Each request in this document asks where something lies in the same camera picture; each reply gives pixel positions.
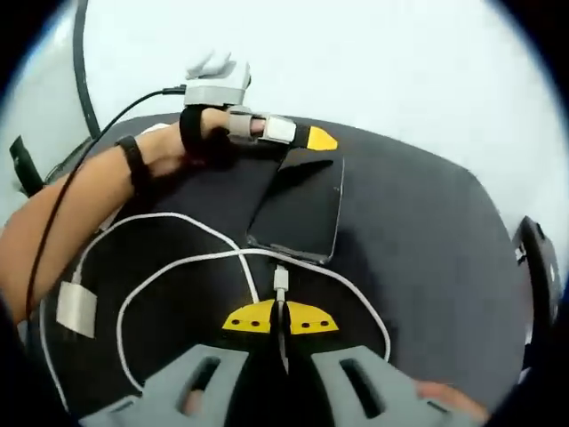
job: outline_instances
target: white cable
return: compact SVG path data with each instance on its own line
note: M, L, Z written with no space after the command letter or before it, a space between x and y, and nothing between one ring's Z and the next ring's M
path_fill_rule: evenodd
M55 388L57 389L57 392L60 395L61 404L63 405L65 410L69 412L68 402L65 399L65 393L63 392L63 388L61 387L60 379L55 373L55 368L53 367L52 363L52 357L50 356L50 351L47 347L47 338L45 336L45 300L42 300L39 304L39 338L42 343L42 349L44 350L45 364L47 365L47 369L50 371L50 375L52 376L53 379L53 384L55 385Z
M140 215L129 216L128 218L124 218L121 221L114 223L111 227L109 227L108 229L106 229L105 231L100 233L99 236L94 238L92 240L92 242L85 248L85 250L83 251L83 253L81 255L81 258L79 259L79 263L77 264L76 270L73 273L73 279L72 279L73 283L77 283L77 284L81 283L81 277L83 274L83 264L85 262L85 259L87 258L87 255L93 249L93 247L95 245L97 245L111 231L113 231L117 227L120 227L121 225L126 224L127 222L130 222L130 221L144 220L147 218L163 218L163 217L178 218L178 219L181 219L183 221L189 222L190 224L195 225L196 227L205 231L206 233L209 233L212 236L215 236L219 240L223 240L225 243L228 244L229 247L231 247L231 249L239 250L239 246L231 238L227 237L225 234L222 234L219 231L214 230L214 229L208 227L207 225L201 223L200 221L196 221L193 218L191 218L187 215L184 215L182 213L175 213L175 212L143 213ZM245 278L247 279L247 285L249 286L249 292L251 293L251 299L253 302L259 302L259 296L257 295L257 289L255 288L255 282L253 281L251 271L249 270L249 264L247 264L247 260L245 259L244 256L238 255L238 257L239 257L239 261L241 262L241 266L243 268L243 273L245 274Z
M146 288L148 285L150 285L154 280L156 280L157 278L162 276L164 273L166 273L166 271L174 269L180 265L188 264L190 262L198 262L198 261L206 261L206 260L219 260L221 258L229 258L230 256L242 256L242 255L265 255L265 256L269 256L271 258L276 258L280 261L289 262L290 264L297 265L297 266L303 267L307 270L312 270L312 271L315 271L316 273L324 274L330 278L334 278L334 279L338 280L340 283L342 283L344 286L346 286L350 291L352 291L356 295L356 297L359 299L359 301L362 302L362 304L367 308L369 313L372 315L373 320L375 320L375 323L377 324L377 326L381 330L381 333L383 334L383 339L385 340L385 359L389 360L389 355L391 353L391 340L389 338L388 330L385 327L385 325L383 324L383 321L381 320L381 317L377 313L375 308L370 304L369 301L367 301L367 298L365 298L364 294L362 294L361 291L359 289L357 289L357 287L352 282L350 282L349 280L344 278L342 275L335 273L333 271L323 269L322 267L318 267L316 265L308 264L307 262L295 260L294 258L291 258L291 257L286 256L286 255L278 254L276 252L267 251L265 249L240 249L240 250L236 250L236 251L220 252L220 253L216 253L216 254L195 255L195 256L190 256L188 258L182 258L180 260L171 262L168 265L164 266L159 271L157 271L156 273L154 273L152 276L150 276L149 278L144 280L144 282L142 282L140 285L136 286L134 288L134 290L132 290L132 292L130 292L128 294L128 296L124 299L124 302L121 305L120 310L118 311L118 317L116 319L116 346L118 349L118 357L120 358L121 366L123 367L124 374L126 375L126 377L129 379L131 384L137 390L143 391L143 388L134 379L128 365L126 364L126 358L124 356L124 346L123 346L124 312L126 311L126 308L131 303L131 301L134 299L134 297L136 295L138 295L144 288Z

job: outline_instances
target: phone screen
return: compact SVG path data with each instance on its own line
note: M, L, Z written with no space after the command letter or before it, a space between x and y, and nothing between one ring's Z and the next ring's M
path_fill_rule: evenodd
M343 178L344 159L338 150L290 150L252 220L249 245L317 264L330 261Z

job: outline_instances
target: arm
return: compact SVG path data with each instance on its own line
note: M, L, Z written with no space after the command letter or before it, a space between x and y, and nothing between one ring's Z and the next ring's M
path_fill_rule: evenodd
M217 109L202 113L202 136L216 127L227 127L228 115ZM185 150L178 124L136 138L144 163L154 177L174 172L184 163ZM35 194L14 213L0 236L0 292L12 311L14 323L26 316L29 275L45 224L60 193L64 176ZM34 288L34 306L81 245L99 225L133 194L130 169L120 147L89 160L76 175L63 198L47 238Z

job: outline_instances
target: white wall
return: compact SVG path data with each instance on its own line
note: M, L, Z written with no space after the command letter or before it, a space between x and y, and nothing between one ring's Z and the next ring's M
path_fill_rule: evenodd
M21 135L42 177L89 135L76 89L76 2L64 5L14 75L0 112L0 224L27 198L9 148Z
M547 72L491 2L92 0L84 39L104 126L187 57L215 47L250 61L246 105L353 125L467 167L513 233L525 214L569 267L569 153ZM180 110L164 97L133 111Z

